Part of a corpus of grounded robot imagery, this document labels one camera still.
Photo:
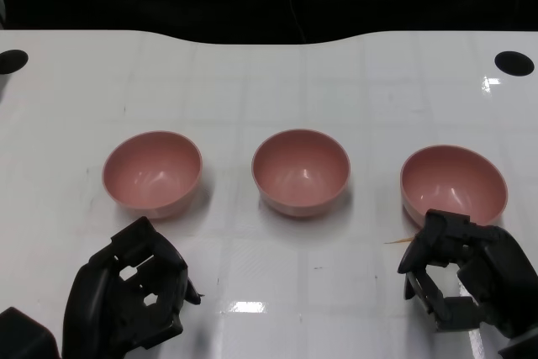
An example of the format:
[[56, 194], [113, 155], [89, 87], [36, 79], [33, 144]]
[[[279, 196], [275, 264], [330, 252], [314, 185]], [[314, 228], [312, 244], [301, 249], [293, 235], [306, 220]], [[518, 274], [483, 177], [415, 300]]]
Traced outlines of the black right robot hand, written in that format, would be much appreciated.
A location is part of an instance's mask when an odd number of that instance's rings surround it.
[[[458, 267], [466, 297], [446, 297], [429, 266]], [[419, 297], [441, 332], [474, 330], [482, 323], [515, 338], [537, 326], [537, 273], [505, 229], [480, 226], [469, 217], [429, 210], [398, 267], [406, 276], [404, 297]]]

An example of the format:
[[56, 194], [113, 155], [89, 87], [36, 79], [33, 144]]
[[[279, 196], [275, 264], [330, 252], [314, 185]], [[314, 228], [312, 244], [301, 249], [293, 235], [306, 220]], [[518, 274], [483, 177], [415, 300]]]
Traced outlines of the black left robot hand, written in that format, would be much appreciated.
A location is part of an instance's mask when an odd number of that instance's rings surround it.
[[123, 358], [180, 335], [184, 303], [202, 296], [188, 265], [146, 217], [118, 232], [82, 266], [63, 321], [64, 358]]

